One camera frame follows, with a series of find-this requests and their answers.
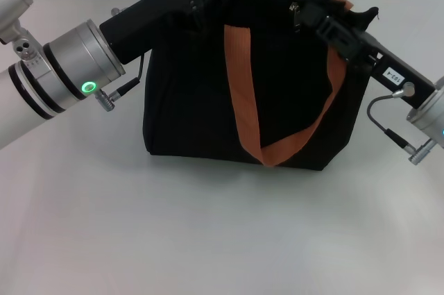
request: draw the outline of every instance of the bag handle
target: bag handle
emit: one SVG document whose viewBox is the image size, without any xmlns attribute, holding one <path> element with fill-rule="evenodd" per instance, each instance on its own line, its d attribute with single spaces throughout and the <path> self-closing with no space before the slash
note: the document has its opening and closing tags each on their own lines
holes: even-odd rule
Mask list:
<svg viewBox="0 0 444 295">
<path fill-rule="evenodd" d="M 346 1 L 345 9 L 351 7 L 352 4 Z M 263 165 L 267 167 L 279 165 L 299 152 L 311 139 L 341 89 L 345 79 L 346 63 L 332 47 L 328 48 L 327 76 L 332 85 L 332 93 L 325 101 L 318 119 L 310 127 L 262 148 L 251 71 L 250 29 L 225 25 L 224 35 L 228 83 L 241 145 Z"/>
</svg>

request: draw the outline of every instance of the black tote bag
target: black tote bag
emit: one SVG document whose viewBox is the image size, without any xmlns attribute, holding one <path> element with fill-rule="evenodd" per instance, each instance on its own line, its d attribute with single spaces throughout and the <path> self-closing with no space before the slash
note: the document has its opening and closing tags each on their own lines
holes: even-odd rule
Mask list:
<svg viewBox="0 0 444 295">
<path fill-rule="evenodd" d="M 349 142 L 369 75 L 347 68 L 313 30 L 295 25 L 292 8 L 308 2 L 347 10 L 339 0 L 231 0 L 205 37 L 177 34 L 171 46 L 153 49 L 147 150 L 313 170 L 328 165 Z M 348 21 L 364 30 L 376 14 Z"/>
</svg>

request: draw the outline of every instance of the white table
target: white table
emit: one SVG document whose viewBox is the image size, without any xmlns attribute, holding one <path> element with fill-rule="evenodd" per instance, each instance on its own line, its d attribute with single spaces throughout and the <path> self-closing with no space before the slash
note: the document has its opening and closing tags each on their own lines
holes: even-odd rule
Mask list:
<svg viewBox="0 0 444 295">
<path fill-rule="evenodd" d="M 22 24 L 46 43 L 135 1 L 36 0 Z M 381 8 L 370 31 L 389 49 L 444 75 L 444 0 L 352 1 Z M 0 59 L 17 61 L 10 47 Z M 151 157 L 143 85 L 110 113 L 79 103 L 0 151 L 0 294 L 442 294 L 444 151 L 411 165 L 365 116 L 386 93 L 371 81 L 322 172 Z M 375 116 L 419 146 L 408 110 Z"/>
</svg>

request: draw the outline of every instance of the zipper pull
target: zipper pull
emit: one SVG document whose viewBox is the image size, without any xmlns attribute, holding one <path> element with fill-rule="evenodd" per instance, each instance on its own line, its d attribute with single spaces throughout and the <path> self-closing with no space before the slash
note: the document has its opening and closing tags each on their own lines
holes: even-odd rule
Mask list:
<svg viewBox="0 0 444 295">
<path fill-rule="evenodd" d="M 299 3 L 293 2 L 290 5 L 290 13 L 293 15 L 293 28 L 295 33 L 300 32 L 300 6 Z"/>
</svg>

